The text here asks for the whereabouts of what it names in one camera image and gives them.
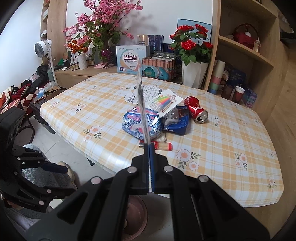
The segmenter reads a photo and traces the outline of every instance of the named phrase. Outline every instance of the white vase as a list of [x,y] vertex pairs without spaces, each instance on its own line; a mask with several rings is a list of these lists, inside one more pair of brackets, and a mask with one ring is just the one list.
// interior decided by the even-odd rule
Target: white vase
[[78,63],[79,63],[79,69],[87,68],[85,53],[81,53],[78,55]]
[[203,78],[207,71],[209,63],[190,63],[185,66],[182,61],[183,85],[199,89],[202,85]]

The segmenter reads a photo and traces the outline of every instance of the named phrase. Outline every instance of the red basket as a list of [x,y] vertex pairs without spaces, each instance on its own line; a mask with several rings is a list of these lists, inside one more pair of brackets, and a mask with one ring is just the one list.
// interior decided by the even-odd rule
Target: red basket
[[237,26],[235,28],[235,30],[233,31],[232,35],[233,35],[234,41],[236,41],[236,42],[238,42],[238,43],[240,43],[240,44],[242,44],[244,46],[247,46],[250,49],[253,49],[254,48],[254,42],[257,40],[257,38],[254,39],[252,37],[249,37],[249,36],[245,35],[245,33],[237,32],[237,30],[241,26],[245,26],[246,29],[247,29],[247,32],[248,32],[249,26],[251,26],[255,30],[255,32],[257,34],[257,38],[258,38],[258,31],[255,29],[255,27],[253,25],[249,24],[249,23],[244,23],[244,24],[241,24],[241,25]]

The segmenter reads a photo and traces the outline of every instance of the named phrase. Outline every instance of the pile of clothes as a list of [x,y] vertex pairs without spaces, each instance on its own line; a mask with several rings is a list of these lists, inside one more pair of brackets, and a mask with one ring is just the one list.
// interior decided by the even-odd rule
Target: pile of clothes
[[10,86],[4,90],[0,98],[0,111],[12,101],[20,99],[26,114],[32,113],[33,110],[29,105],[38,94],[37,87],[43,88],[49,82],[47,70],[48,64],[41,65],[37,68],[36,73],[21,85],[18,87]]

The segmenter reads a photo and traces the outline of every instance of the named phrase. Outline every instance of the yellow plaid tablecloth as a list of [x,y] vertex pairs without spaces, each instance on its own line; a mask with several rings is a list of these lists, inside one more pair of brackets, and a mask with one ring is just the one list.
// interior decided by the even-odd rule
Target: yellow plaid tablecloth
[[[122,130],[124,114],[135,107],[124,96],[135,83],[133,75],[101,73],[47,101],[40,113],[75,149],[118,172],[143,154],[139,140]],[[195,96],[209,112],[204,124],[190,119],[184,136],[166,133],[173,151],[157,153],[170,165],[192,177],[208,175],[243,207],[278,202],[284,190],[280,165],[254,111],[175,83],[143,78],[143,84],[170,89],[183,100]]]

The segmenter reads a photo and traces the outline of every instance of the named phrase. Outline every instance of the white fan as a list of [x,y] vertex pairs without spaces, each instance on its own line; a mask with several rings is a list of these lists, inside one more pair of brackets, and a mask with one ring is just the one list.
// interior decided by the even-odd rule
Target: white fan
[[52,69],[52,74],[54,76],[54,81],[58,85],[57,78],[56,78],[56,75],[55,75],[55,72],[54,72],[54,68],[53,68],[54,64],[52,62],[52,49],[50,47],[51,45],[52,45],[52,41],[51,40],[38,41],[35,44],[35,52],[36,52],[36,54],[37,54],[37,56],[39,58],[43,58],[48,53],[50,67]]

